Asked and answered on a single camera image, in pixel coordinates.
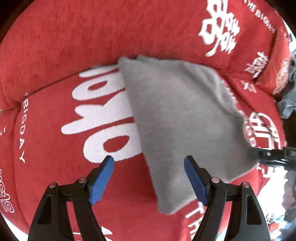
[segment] printed logo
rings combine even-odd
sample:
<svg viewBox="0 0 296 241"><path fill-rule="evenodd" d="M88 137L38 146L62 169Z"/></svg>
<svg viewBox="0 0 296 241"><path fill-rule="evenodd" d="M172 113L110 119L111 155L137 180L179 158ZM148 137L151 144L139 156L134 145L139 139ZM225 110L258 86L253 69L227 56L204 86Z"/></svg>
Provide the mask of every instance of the printed logo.
<svg viewBox="0 0 296 241"><path fill-rule="evenodd" d="M25 150L24 150L24 147L23 147L23 145L24 145L24 143L25 143L25 138L24 138L24 133L25 133L25 130L26 130L26 120L27 120L27 111L29 110L29 108L28 108L28 106L29 106L29 100L28 100L28 98L27 99L25 99L24 100L24 102L23 102L23 107L24 107L24 115L23 115L23 117L22 117L22 126L21 126L21 128L20 128L20 160L23 162L23 163L25 163L26 161L25 161L25 157L24 157L24 155L25 155Z"/></svg>
<svg viewBox="0 0 296 241"><path fill-rule="evenodd" d="M278 72L276 76L276 88L273 91L273 94L280 93L288 83L289 66L290 66L290 58L285 58L281 64L281 70Z"/></svg>
<svg viewBox="0 0 296 241"><path fill-rule="evenodd" d="M256 90L254 84L250 84L249 82L245 82L243 80L241 80L241 83L244 86L244 90L249 90L250 92L257 93L257 90Z"/></svg>
<svg viewBox="0 0 296 241"><path fill-rule="evenodd" d="M75 100L96 99L111 93L120 92L104 105L82 104L77 106L75 112L81 116L81 119L64 125L61 128L63 134L72 135L81 133L133 116L127 93L124 90L125 86L122 75L116 70L116 66L106 66L79 74L82 78L92 76L94 78L81 83L73 90L72 97ZM95 90L90 89L91 86L99 83L104 83L104 85ZM105 150L104 144L108 140L122 136L128 137L128 141L120 150L114 152ZM134 122L114 125L100 130L89 136L83 147L85 158L94 163L102 162L107 155L113 156L115 161L121 161L138 155L141 152L140 137Z"/></svg>
<svg viewBox="0 0 296 241"><path fill-rule="evenodd" d="M202 28L198 34L203 39L205 45L216 43L211 51L205 56L211 57L217 52L220 45L220 51L226 51L227 54L234 49L236 45L235 36L239 33L239 21L234 18L232 12L227 13L228 0L208 0L207 12L211 18L202 21Z"/></svg>
<svg viewBox="0 0 296 241"><path fill-rule="evenodd" d="M2 170L0 169L0 204L2 209L5 212L10 212L10 213L14 213L15 210L12 206L12 204L9 202L10 200L10 195L8 193L6 193L5 191L5 185L2 181Z"/></svg>
<svg viewBox="0 0 296 241"><path fill-rule="evenodd" d="M265 56L264 52L258 52L257 54L259 57L255 58L252 64L247 63L246 65L248 68L245 69L245 71L253 74L253 78L256 78L260 75L268 62L268 56Z"/></svg>
<svg viewBox="0 0 296 241"><path fill-rule="evenodd" d="M253 130L255 138L265 138L268 141L267 150L281 149L281 142L279 138L279 132L272 121L272 119L263 113L253 112L249 117L249 123Z"/></svg>
<svg viewBox="0 0 296 241"><path fill-rule="evenodd" d="M251 12L255 12L255 10L257 9L257 6L253 2L251 2L251 0L244 0L244 3L247 4L247 7L250 9ZM275 32L275 28L270 23L268 17L265 16L259 9L256 10L255 16L263 21L263 24L267 27L269 31L272 31L272 33Z"/></svg>

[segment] gray fabric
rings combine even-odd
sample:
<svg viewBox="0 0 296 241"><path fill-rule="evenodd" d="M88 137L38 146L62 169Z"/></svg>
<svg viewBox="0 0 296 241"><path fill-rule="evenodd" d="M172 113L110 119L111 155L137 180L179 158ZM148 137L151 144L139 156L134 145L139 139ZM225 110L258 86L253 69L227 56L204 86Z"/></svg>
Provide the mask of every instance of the gray fabric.
<svg viewBox="0 0 296 241"><path fill-rule="evenodd" d="M288 119L292 112L296 110L296 64L291 59L289 67L289 82L283 90L281 101L277 104L280 117Z"/></svg>
<svg viewBox="0 0 296 241"><path fill-rule="evenodd" d="M159 212L173 214L196 199L184 171L187 155L224 182L255 166L244 119L212 68L142 56L118 63Z"/></svg>

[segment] red pillow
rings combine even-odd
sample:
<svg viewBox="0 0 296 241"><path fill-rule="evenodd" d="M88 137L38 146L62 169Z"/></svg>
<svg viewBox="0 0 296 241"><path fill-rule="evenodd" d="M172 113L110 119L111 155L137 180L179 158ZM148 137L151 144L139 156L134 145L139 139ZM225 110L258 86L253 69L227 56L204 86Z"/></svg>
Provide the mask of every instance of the red pillow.
<svg viewBox="0 0 296 241"><path fill-rule="evenodd" d="M93 208L98 223L109 230L104 229L106 237L151 240L161 235L164 240L186 240L196 233L204 207L194 201L174 215L157 212L148 167L120 78L114 66L93 69L52 84L24 100L16 120L13 154L15 186L25 220L31 223L49 182L72 183L110 154L116 157L115 170L101 201ZM232 77L227 79L228 83L232 81L237 82ZM254 144L255 140L262 148L269 148L270 143L278 145L269 141L272 136L265 129L259 131L264 134L261 136L250 133L258 120L249 116L257 111L273 120L283 145L282 125L272 98L261 90L256 95L241 87L242 83L234 85L229 92L248 117L244 129L250 142ZM250 106L256 101L264 104L253 110ZM247 181L258 194L267 180L263 173L267 173L267 168L254 168L233 184ZM228 223L230 208L227 204L221 229ZM72 209L69 215L75 238L81 240Z"/></svg>
<svg viewBox="0 0 296 241"><path fill-rule="evenodd" d="M23 232L28 232L29 225L25 221L19 205L19 196L15 189L15 173L13 165L13 134L19 107L0 114L0 211Z"/></svg>
<svg viewBox="0 0 296 241"><path fill-rule="evenodd" d="M258 62L263 58L262 55L258 57ZM289 36L286 28L281 27L268 57L269 63L258 77L256 86L270 95L278 96L288 83L290 58Z"/></svg>
<svg viewBox="0 0 296 241"><path fill-rule="evenodd" d="M122 56L187 60L247 76L246 63L259 51L269 56L283 26L264 0L35 0L0 45L0 109Z"/></svg>

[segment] white letter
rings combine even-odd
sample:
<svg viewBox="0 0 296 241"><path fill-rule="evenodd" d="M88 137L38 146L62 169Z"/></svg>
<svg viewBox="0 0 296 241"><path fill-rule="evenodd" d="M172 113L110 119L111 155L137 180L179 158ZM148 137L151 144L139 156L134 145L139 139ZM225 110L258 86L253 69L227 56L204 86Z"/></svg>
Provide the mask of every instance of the white letter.
<svg viewBox="0 0 296 241"><path fill-rule="evenodd" d="M264 24L266 24L266 26L268 26L269 25L269 19L268 19L268 17L264 17L263 18L263 22L264 22Z"/></svg>
<svg viewBox="0 0 296 241"><path fill-rule="evenodd" d="M20 149L22 148L24 142L25 142L25 139L20 138Z"/></svg>
<svg viewBox="0 0 296 241"><path fill-rule="evenodd" d="M201 214L205 213L205 209L203 207L202 202L198 202L198 208L196 208L193 211L191 211L190 213L186 214L185 218L190 218L190 217L192 217L194 214L196 214L198 212L201 213Z"/></svg>
<svg viewBox="0 0 296 241"><path fill-rule="evenodd" d="M107 81L107 84L96 90L89 90L92 85ZM91 80L87 80L78 85L72 92L75 100L89 100L105 96L123 89L124 81L120 72L103 75Z"/></svg>
<svg viewBox="0 0 296 241"><path fill-rule="evenodd" d="M118 93L103 106L79 105L75 108L75 112L83 118L62 126L63 134L80 133L133 116L126 91Z"/></svg>
<svg viewBox="0 0 296 241"><path fill-rule="evenodd" d="M246 126L246 133L248 136L251 136L252 135L252 129L249 125Z"/></svg>
<svg viewBox="0 0 296 241"><path fill-rule="evenodd" d="M9 201L5 201L5 205L6 205L6 209L7 209L8 212L10 212L10 213L14 213L15 212L12 204Z"/></svg>
<svg viewBox="0 0 296 241"><path fill-rule="evenodd" d="M255 13L255 16L258 17L258 18L261 16L261 11L259 9L257 9L257 11Z"/></svg>
<svg viewBox="0 0 296 241"><path fill-rule="evenodd" d="M109 229L107 229L107 228L105 228L103 226L101 226L101 229L102 229L103 235L111 235L111 234L113 234Z"/></svg>
<svg viewBox="0 0 296 241"><path fill-rule="evenodd" d="M252 147L256 147L256 139L254 137L250 138L249 141Z"/></svg>
<svg viewBox="0 0 296 241"><path fill-rule="evenodd" d="M24 102L23 102L24 109L26 109L26 107L28 105L29 105L29 101L28 101L28 99L25 99Z"/></svg>
<svg viewBox="0 0 296 241"><path fill-rule="evenodd" d="M25 159L23 158L23 156L24 156L24 153L25 153L25 150L23 150L23 152L22 152L22 156L20 157L20 160L22 160L22 161L23 161L23 163L25 163Z"/></svg>
<svg viewBox="0 0 296 241"><path fill-rule="evenodd" d="M21 134L21 135L25 132L25 128L26 128L26 125L21 126L21 128L20 128L20 134Z"/></svg>
<svg viewBox="0 0 296 241"><path fill-rule="evenodd" d="M188 228L194 227L194 229L189 232L191 234L191 240L194 238L202 219L203 219L203 216L201 216L198 220L188 225Z"/></svg>
<svg viewBox="0 0 296 241"><path fill-rule="evenodd" d="M255 12L256 7L257 7L257 6L254 4L254 5L250 8L251 12Z"/></svg>
<svg viewBox="0 0 296 241"><path fill-rule="evenodd" d="M119 136L129 136L128 143L119 151L107 152L104 150L104 143ZM113 156L115 161L121 161L140 154L141 144L135 123L112 126L91 135L84 143L83 154L87 160L94 163L101 163L107 155Z"/></svg>
<svg viewBox="0 0 296 241"><path fill-rule="evenodd" d="M79 74L79 77L81 78L88 78L93 77L99 74L105 74L107 72L110 72L112 70L115 70L117 68L117 65L108 65L108 66L101 66L94 69L90 69L84 72L81 72Z"/></svg>
<svg viewBox="0 0 296 241"><path fill-rule="evenodd" d="M27 119L27 114L24 114L24 116L22 117L22 124L26 121Z"/></svg>

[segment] red fabric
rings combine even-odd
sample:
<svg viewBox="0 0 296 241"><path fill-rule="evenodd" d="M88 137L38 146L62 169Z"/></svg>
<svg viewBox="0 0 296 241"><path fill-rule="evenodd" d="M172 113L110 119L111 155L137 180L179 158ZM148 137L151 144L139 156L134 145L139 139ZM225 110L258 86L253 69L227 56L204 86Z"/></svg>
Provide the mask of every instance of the red fabric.
<svg viewBox="0 0 296 241"><path fill-rule="evenodd" d="M26 93L92 65L116 63L121 56L187 60L252 79L244 71L246 63L252 63L259 51L270 55L284 23L263 0L223 3L221 7L222 0L35 0L0 45L0 109L11 108ZM226 12L211 21L207 20L211 9ZM264 18L257 17L258 12ZM228 24L224 24L221 37L226 42L207 57L217 42L217 24L225 17ZM202 28L203 23L214 25ZM232 28L232 23L239 29ZM202 29L213 31L206 41ZM230 35L233 41L229 45Z"/></svg>
<svg viewBox="0 0 296 241"><path fill-rule="evenodd" d="M25 221L18 203L15 189L13 165L13 131L19 107L0 114L0 205L1 213L20 230L27 232L29 225Z"/></svg>
<svg viewBox="0 0 296 241"><path fill-rule="evenodd" d="M280 28L269 58L269 64L258 77L256 86L270 95L279 95L289 79L289 36Z"/></svg>

